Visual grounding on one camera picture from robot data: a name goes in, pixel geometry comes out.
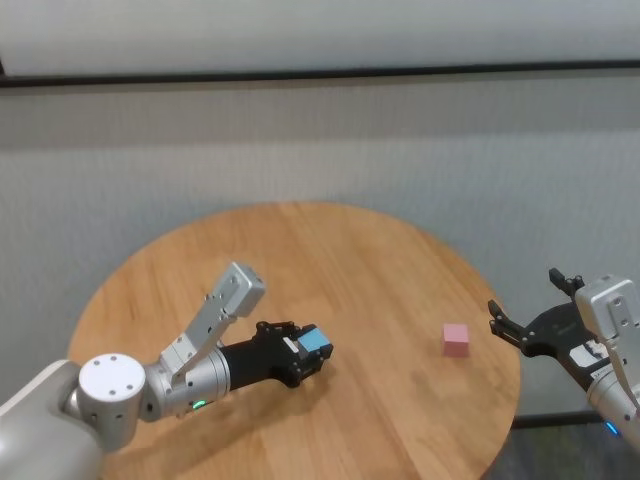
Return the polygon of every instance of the robotic arm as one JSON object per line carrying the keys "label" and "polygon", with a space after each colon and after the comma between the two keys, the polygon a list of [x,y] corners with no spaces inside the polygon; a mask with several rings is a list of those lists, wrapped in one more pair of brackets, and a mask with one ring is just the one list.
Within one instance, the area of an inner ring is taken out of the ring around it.
{"label": "robotic arm", "polygon": [[589,403],[640,451],[640,296],[628,279],[605,275],[586,284],[553,268],[549,279],[570,302],[526,327],[493,300],[491,332],[527,357],[555,358],[585,390]]}
{"label": "robotic arm", "polygon": [[264,292],[251,268],[233,263],[155,363],[110,353],[82,368],[68,360],[47,367],[0,407],[0,478],[94,480],[103,453],[126,446],[138,419],[182,417],[267,379],[299,386],[333,351],[315,325],[259,322],[250,340],[220,342]]}

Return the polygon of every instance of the white backdrop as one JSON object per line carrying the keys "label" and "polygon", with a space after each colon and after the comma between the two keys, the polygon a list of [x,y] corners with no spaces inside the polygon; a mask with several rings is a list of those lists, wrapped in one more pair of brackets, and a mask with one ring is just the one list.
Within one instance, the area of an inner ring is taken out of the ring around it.
{"label": "white backdrop", "polygon": [[638,59],[637,0],[0,0],[7,73]]}

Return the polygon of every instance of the floor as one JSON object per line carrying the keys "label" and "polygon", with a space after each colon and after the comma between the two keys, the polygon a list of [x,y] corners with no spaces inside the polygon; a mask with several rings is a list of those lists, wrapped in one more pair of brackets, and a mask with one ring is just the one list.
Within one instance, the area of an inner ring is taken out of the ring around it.
{"label": "floor", "polygon": [[512,430],[484,480],[640,479],[640,454],[602,424]]}

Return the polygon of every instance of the white cylindrical joint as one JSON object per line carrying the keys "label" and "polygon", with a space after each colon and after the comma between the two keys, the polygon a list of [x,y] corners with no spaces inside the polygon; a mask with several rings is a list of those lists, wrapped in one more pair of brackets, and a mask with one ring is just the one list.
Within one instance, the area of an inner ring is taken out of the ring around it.
{"label": "white cylindrical joint", "polygon": [[143,393],[140,419],[155,422],[168,415],[186,413],[219,400],[229,392],[229,365],[216,348],[185,374],[183,382],[171,384],[160,363],[147,365],[147,385]]}
{"label": "white cylindrical joint", "polygon": [[612,422],[615,430],[640,451],[640,418],[613,370],[594,380],[587,390],[587,399],[602,418]]}
{"label": "white cylindrical joint", "polygon": [[145,381],[142,365],[121,353],[92,358],[80,370],[78,407],[106,451],[124,447],[135,435]]}

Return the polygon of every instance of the round table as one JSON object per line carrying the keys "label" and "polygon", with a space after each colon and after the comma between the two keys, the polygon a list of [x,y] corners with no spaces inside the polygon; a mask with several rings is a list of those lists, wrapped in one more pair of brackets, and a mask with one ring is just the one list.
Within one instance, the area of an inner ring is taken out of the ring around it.
{"label": "round table", "polygon": [[[174,230],[96,292],[69,356],[143,363],[192,320],[231,261],[267,292],[225,343],[259,320],[316,323],[335,346],[289,390],[232,392],[183,419],[139,422],[105,462],[116,479],[478,479],[500,451],[520,387],[517,350],[489,331],[487,283],[433,236],[391,216],[326,203],[266,204]],[[444,323],[466,323],[470,356],[442,355]]]}

